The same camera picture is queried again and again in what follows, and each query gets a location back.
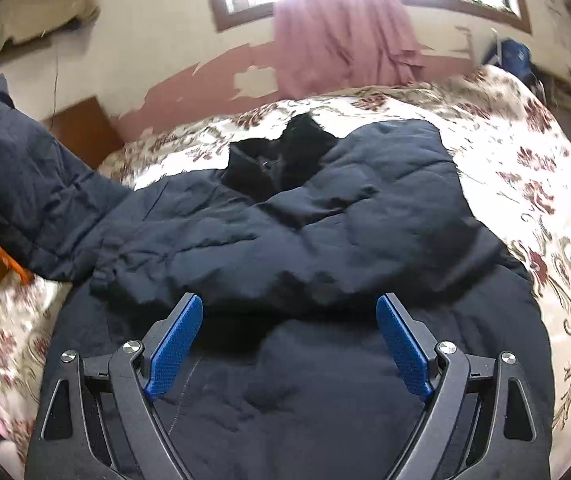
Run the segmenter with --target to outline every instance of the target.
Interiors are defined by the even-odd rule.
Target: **bed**
[[[552,345],[553,480],[571,464],[571,143],[549,111],[513,76],[484,67],[443,85],[361,88],[281,101],[146,136],[109,155],[98,170],[132,189],[168,174],[225,168],[230,142],[276,139],[309,112],[337,137],[364,124],[423,119],[439,128],[464,195],[529,270]],[[36,278],[0,285],[0,416],[25,457],[38,410],[48,334],[70,285]]]

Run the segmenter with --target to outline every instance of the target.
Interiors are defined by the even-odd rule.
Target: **black puffer jacket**
[[[437,339],[514,352],[552,421],[527,272],[473,218],[425,121],[337,140],[299,116],[279,140],[232,144],[226,170],[130,191],[14,110],[0,80],[0,244],[77,285],[46,382],[62,351],[112,352],[201,296],[194,351],[156,404],[197,480],[384,477],[421,409],[376,330],[384,292]]]

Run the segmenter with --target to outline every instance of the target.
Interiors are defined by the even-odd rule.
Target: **beige cloth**
[[[7,41],[26,43],[74,18],[84,25],[99,12],[95,0],[1,0],[0,51]]]

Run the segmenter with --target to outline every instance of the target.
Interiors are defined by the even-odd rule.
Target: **window frame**
[[[269,18],[274,13],[272,3],[259,4],[249,7],[248,9],[230,12],[225,0],[209,0],[212,14],[214,15],[214,24],[216,30],[222,32],[237,25],[254,22],[262,18]],[[527,34],[532,33],[530,23],[530,14],[528,13],[525,0],[517,0],[521,16],[517,16],[511,12],[504,12],[493,7],[483,4],[467,2],[465,0],[401,0],[401,2],[410,7],[430,7],[434,9],[453,10],[454,12],[462,12],[470,16],[478,16],[486,18],[497,23],[510,25],[518,30],[522,30]]]

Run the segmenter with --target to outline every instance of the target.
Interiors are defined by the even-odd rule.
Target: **wooden headboard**
[[[123,140],[113,129],[95,97],[81,101],[43,121],[54,137],[90,168],[97,168],[104,158],[123,148]],[[0,280],[8,273],[0,261]]]

